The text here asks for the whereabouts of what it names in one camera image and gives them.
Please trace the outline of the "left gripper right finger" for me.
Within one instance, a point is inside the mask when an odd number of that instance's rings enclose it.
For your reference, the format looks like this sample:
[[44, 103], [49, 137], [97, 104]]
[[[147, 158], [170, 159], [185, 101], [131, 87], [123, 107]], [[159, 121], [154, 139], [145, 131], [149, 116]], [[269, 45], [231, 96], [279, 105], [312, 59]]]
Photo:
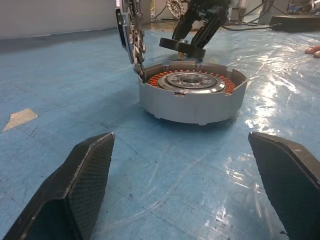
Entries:
[[320, 162], [302, 144], [248, 135], [266, 195], [291, 240], [320, 238]]

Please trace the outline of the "bare hand of person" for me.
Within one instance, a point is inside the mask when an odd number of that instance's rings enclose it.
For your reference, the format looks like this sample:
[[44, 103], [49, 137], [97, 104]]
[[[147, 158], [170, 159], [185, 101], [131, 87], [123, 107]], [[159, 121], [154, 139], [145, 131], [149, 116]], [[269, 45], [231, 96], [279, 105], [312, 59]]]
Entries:
[[320, 45], [309, 47], [304, 51], [304, 53], [313, 55], [314, 58], [320, 58]]

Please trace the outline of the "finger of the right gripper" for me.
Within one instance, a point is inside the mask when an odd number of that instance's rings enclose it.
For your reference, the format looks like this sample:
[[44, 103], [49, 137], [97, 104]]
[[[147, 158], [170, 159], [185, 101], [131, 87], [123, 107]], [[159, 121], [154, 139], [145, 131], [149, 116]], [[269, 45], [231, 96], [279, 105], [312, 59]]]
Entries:
[[220, 15], [217, 13], [211, 15], [194, 35], [191, 40], [191, 45], [203, 49], [205, 45], [210, 42], [217, 30], [226, 22], [228, 22], [228, 12]]
[[179, 19], [177, 26], [175, 27], [172, 39], [180, 41], [186, 38], [188, 33], [191, 31], [193, 23], [199, 18], [197, 11], [186, 11]]

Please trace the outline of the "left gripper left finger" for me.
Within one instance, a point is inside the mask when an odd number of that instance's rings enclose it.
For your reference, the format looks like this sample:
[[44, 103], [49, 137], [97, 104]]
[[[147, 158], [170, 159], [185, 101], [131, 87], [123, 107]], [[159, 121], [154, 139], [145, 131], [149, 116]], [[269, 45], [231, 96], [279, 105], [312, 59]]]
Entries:
[[115, 135], [75, 145], [4, 236], [6, 240], [89, 240], [105, 196]]

